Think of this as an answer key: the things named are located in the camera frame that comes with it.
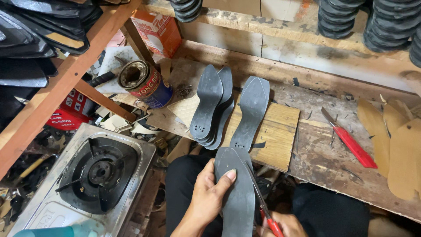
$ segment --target stove burner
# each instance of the stove burner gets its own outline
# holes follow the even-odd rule
[[[104,137],[89,138],[71,159],[60,181],[60,197],[92,214],[114,208],[133,176],[137,152],[129,145]]]
[[[103,183],[112,176],[112,164],[108,161],[99,161],[91,167],[89,180],[93,184],[104,186]]]

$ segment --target diamond patterned material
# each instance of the diamond patterned material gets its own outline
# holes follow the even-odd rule
[[[199,102],[200,99],[197,94],[195,94],[192,98],[180,100],[169,105],[167,108],[177,115],[187,127],[190,127],[190,123],[192,122],[193,115],[195,114]]]

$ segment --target knee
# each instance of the knee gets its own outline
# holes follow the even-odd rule
[[[181,156],[179,158],[176,158],[173,162],[171,162],[168,165],[166,178],[170,180],[173,178],[177,178],[181,175],[192,173],[198,174],[200,173],[200,171],[201,167],[194,159],[192,159],[188,155]]]

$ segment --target nail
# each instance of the nail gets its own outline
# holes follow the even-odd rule
[[[230,171],[227,171],[225,174],[226,174],[226,176],[227,176],[230,180],[234,181],[234,180],[235,180],[235,178],[237,177],[237,170],[236,170],[236,169],[232,169],[232,170],[230,170]]]

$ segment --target scissors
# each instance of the scissors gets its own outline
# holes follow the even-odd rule
[[[249,165],[245,161],[244,161],[243,165],[246,167],[246,170],[248,171],[248,174],[250,175],[251,181],[253,182],[254,191],[256,192],[257,197],[259,199],[260,214],[262,216],[262,220],[264,220],[264,218],[266,217],[269,228],[272,230],[273,234],[276,237],[284,237],[281,229],[279,228],[278,223],[276,221],[273,221],[272,217],[270,217],[270,215],[269,215],[269,210],[267,209],[266,203],[263,200],[262,193],[260,192],[259,187],[257,186],[256,180],[254,179],[254,174],[251,171],[251,168],[249,167]]]

